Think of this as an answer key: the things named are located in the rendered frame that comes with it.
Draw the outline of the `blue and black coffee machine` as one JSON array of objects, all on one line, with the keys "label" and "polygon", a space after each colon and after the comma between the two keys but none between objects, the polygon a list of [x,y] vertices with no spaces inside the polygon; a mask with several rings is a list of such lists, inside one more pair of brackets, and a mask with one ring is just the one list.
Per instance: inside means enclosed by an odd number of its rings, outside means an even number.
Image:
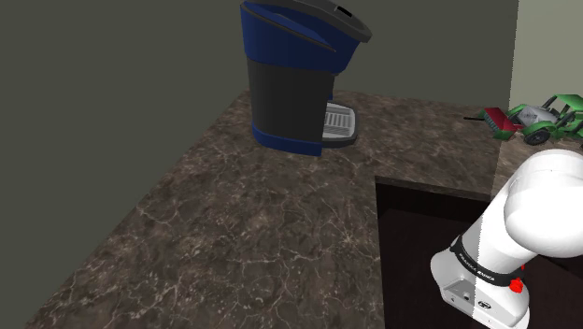
[{"label": "blue and black coffee machine", "polygon": [[311,156],[354,144],[358,113],[334,80],[371,30],[332,0],[243,0],[240,16],[256,141]]}]

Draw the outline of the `green and red toy tractor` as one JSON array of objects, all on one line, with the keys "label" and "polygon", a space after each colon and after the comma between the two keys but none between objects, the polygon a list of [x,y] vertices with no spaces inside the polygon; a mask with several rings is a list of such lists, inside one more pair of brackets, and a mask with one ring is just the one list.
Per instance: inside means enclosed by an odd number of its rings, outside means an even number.
[{"label": "green and red toy tractor", "polygon": [[525,144],[538,146],[550,139],[571,138],[583,150],[583,97],[578,94],[556,93],[540,106],[521,104],[507,111],[486,107],[476,117],[464,119],[485,122],[498,140],[508,141],[520,133]]}]

